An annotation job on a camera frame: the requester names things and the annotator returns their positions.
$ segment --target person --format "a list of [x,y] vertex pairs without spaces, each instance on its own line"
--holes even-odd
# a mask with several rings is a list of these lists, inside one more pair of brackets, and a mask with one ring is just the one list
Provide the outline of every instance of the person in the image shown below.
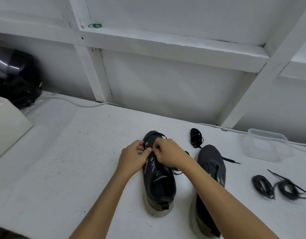
[[[142,168],[151,151],[151,148],[144,150],[143,141],[140,140],[122,149],[111,180],[69,239],[104,239],[107,236],[124,187]],[[187,176],[225,239],[278,238],[172,139],[157,138],[153,152],[160,163],[170,168],[178,168]]]

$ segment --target person's right hand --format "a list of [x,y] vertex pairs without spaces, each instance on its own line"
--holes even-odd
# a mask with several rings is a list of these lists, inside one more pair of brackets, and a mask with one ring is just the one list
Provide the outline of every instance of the person's right hand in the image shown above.
[[172,139],[156,138],[153,152],[160,163],[170,168],[179,169],[183,159],[189,157]]

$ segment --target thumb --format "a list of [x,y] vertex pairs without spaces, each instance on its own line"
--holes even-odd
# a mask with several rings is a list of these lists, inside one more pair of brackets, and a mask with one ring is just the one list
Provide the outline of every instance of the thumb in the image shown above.
[[142,156],[146,159],[150,155],[151,152],[152,152],[152,148],[147,148],[142,153]]
[[162,157],[162,152],[157,148],[153,148],[153,152],[154,152],[157,160],[160,160],[160,158]]

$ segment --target plastic container lid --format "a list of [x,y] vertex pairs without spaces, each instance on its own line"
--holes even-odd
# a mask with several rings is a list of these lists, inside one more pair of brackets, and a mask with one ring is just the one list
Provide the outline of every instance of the plastic container lid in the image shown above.
[[280,162],[294,156],[288,139],[279,133],[251,128],[243,136],[242,145],[246,156],[270,162]]

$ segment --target white tabletop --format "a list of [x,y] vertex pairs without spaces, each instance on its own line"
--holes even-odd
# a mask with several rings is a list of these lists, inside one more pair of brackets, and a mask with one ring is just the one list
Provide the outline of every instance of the white tabletop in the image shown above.
[[[223,157],[241,162],[225,162],[226,189],[280,238],[306,238],[306,200],[289,201],[278,190],[276,200],[270,200],[251,183],[257,174],[277,182],[270,169],[306,190],[305,152],[294,149],[294,157],[277,164],[244,156],[242,135],[219,128],[110,105],[78,108],[62,100],[40,102],[26,114],[34,127],[0,158],[0,227],[32,239],[67,239],[111,178],[122,148],[156,130],[196,157],[199,149],[189,137],[195,127],[203,145],[212,144]],[[107,238],[196,238],[189,224],[193,186],[184,174],[175,179],[173,210],[155,218],[144,207],[141,171],[135,174]]]

